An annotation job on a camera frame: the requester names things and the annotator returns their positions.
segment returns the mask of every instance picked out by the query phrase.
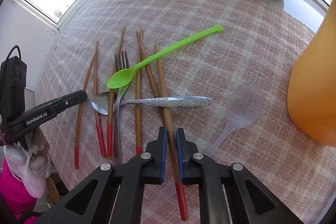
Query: red chopstick tip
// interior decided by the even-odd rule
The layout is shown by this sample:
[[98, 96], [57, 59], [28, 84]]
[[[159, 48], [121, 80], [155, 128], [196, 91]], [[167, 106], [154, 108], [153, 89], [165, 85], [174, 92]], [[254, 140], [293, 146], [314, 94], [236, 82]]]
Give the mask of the red chopstick tip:
[[136, 147], [135, 152], [136, 152], [137, 155], [140, 155], [143, 152], [142, 147]]
[[113, 135], [113, 126], [112, 123], [107, 124], [107, 158], [109, 160], [113, 159], [113, 142], [112, 142], [112, 135]]
[[78, 164], [78, 147], [75, 146], [75, 169], [79, 168], [79, 164]]
[[98, 143], [99, 143], [99, 148], [100, 148], [100, 153], [103, 158], [106, 157], [106, 149], [104, 145], [104, 137], [103, 137], [103, 131], [101, 129], [101, 120], [100, 120], [100, 115], [98, 112], [96, 114], [96, 125], [97, 125], [97, 135], [98, 135]]
[[182, 221], [188, 221], [189, 220], [189, 214], [188, 214], [188, 207], [187, 207], [187, 201], [185, 199], [183, 184], [182, 183], [175, 183], [175, 188], [176, 188], [178, 207], [180, 209], [180, 214], [181, 214], [181, 220]]

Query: person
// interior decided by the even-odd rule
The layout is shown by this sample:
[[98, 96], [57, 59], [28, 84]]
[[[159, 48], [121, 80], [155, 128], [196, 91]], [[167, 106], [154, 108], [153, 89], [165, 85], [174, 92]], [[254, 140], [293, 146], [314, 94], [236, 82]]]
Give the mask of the person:
[[0, 195], [16, 219], [27, 216], [24, 224], [32, 224], [37, 219], [28, 212], [33, 211], [37, 198], [43, 196], [45, 179], [50, 176], [49, 148], [40, 128], [33, 132], [28, 151], [19, 144], [3, 147]]

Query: fork tines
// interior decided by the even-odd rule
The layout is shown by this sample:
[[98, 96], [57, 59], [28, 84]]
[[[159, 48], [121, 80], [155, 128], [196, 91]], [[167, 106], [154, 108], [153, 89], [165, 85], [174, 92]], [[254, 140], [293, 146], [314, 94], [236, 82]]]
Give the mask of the fork tines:
[[114, 54], [114, 60], [116, 72], [122, 69], [129, 68], [129, 61], [126, 51]]

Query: screw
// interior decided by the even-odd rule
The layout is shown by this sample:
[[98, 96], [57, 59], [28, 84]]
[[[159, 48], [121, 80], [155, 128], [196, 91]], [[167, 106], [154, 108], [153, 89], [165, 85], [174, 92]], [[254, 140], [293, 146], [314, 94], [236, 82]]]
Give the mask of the screw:
[[232, 167], [236, 171], [241, 171], [243, 169], [243, 166], [241, 164], [234, 164]]
[[106, 162], [100, 166], [100, 169], [102, 169], [103, 171], [108, 171], [111, 169], [111, 165]]
[[204, 158], [204, 155], [202, 153], [195, 153], [194, 154], [194, 159], [201, 160]]
[[149, 159], [151, 156], [152, 156], [151, 153], [144, 152], [144, 153], [141, 154], [140, 157], [141, 157], [142, 159], [144, 159], [144, 160], [147, 160], [147, 159]]

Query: pink checkered cloth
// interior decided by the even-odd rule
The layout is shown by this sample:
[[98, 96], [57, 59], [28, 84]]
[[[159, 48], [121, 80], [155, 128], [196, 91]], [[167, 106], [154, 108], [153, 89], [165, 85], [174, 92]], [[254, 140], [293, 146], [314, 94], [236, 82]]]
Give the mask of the pink checkered cloth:
[[[226, 102], [243, 83], [258, 84], [264, 107], [256, 122], [231, 133], [217, 149], [216, 162], [240, 162], [305, 223], [314, 223], [336, 188], [335, 148], [319, 145], [290, 120], [286, 97], [292, 65], [314, 33], [284, 11], [262, 0], [87, 0], [60, 35], [36, 90], [36, 103], [82, 89], [90, 60], [99, 45], [99, 91], [106, 91], [122, 26], [122, 49], [137, 60], [135, 30], [143, 28], [147, 54], [154, 43], [166, 47], [219, 23], [224, 32], [183, 47], [162, 58], [170, 96], [202, 95], [206, 108], [172, 109], [175, 128], [199, 151], [206, 150], [225, 126]], [[151, 65], [157, 78], [156, 64]], [[79, 170], [74, 167], [78, 107], [42, 126], [60, 177], [72, 189], [106, 159], [101, 158], [94, 109], [92, 76], [79, 138]], [[143, 98], [152, 96], [143, 70]], [[125, 99], [135, 96], [130, 84]], [[121, 107], [123, 161], [135, 155], [134, 107]], [[102, 119], [106, 134], [106, 117]], [[142, 108], [143, 145], [157, 138], [161, 121], [156, 108]], [[166, 182], [172, 178], [167, 158]], [[165, 185], [145, 187], [142, 223], [182, 223], [176, 195], [162, 200]], [[199, 223], [197, 186], [187, 187], [189, 223]]]

